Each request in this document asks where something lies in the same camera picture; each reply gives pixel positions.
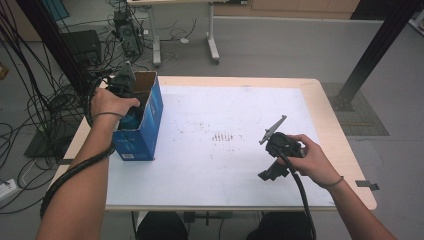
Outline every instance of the floor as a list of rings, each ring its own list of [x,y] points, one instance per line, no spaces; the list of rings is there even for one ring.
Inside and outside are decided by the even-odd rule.
[[[380,25],[381,22],[366,21],[216,18],[215,40],[221,57],[216,65],[209,59],[204,39],[207,24],[199,20],[188,44],[162,43],[163,58],[168,60],[157,71],[159,78],[161,75],[296,77],[343,83]],[[421,206],[424,189],[420,180],[424,175],[423,46],[423,36],[406,26],[361,89],[390,136],[348,137],[364,175],[380,187],[373,192],[378,203],[374,214],[399,239],[424,236]],[[39,43],[32,43],[31,47],[43,55]],[[0,52],[1,62],[11,67],[9,76],[0,81],[0,122],[18,127],[28,117],[25,111],[28,94],[3,47]],[[52,67],[60,74],[57,66]],[[48,91],[45,79],[37,81],[41,90]],[[35,131],[34,126],[29,126],[19,132],[6,164],[0,169],[2,179],[16,180],[22,167],[31,163],[23,152]],[[27,182],[41,172],[28,168],[23,169],[28,171],[24,175]],[[48,171],[36,184],[47,181],[53,173],[54,170]],[[4,213],[36,202],[46,188],[42,185],[25,190],[7,207],[4,204],[9,198],[0,202],[2,239],[34,238],[40,222],[39,203],[18,213]],[[337,212],[312,215],[319,239],[349,238]],[[204,219],[197,219],[190,225],[190,239],[217,239],[219,235],[221,239],[245,239],[258,221],[256,212],[233,213],[222,225],[221,220],[210,220],[206,226]],[[130,213],[107,212],[101,239],[134,239]]]

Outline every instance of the white table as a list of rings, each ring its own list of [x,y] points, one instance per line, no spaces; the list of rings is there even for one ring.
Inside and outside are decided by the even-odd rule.
[[[370,189],[355,184],[364,176],[317,80],[159,76],[159,82],[164,112],[156,159],[111,156],[108,210],[301,210],[291,176],[275,182],[257,176],[273,162],[258,141],[282,114],[288,118],[279,131],[318,141],[365,205],[376,207]],[[76,155],[88,130],[84,121],[65,158]],[[325,190],[302,181],[311,210],[335,210]]]
[[[218,49],[213,36],[213,11],[214,4],[211,0],[127,0],[129,6],[143,6],[147,10],[149,16],[150,28],[153,35],[153,65],[158,67],[161,64],[160,57],[160,40],[156,33],[155,15],[153,6],[158,4],[182,4],[182,3],[208,3],[209,5],[209,32],[206,33],[206,39],[209,44],[212,59],[219,64]]]

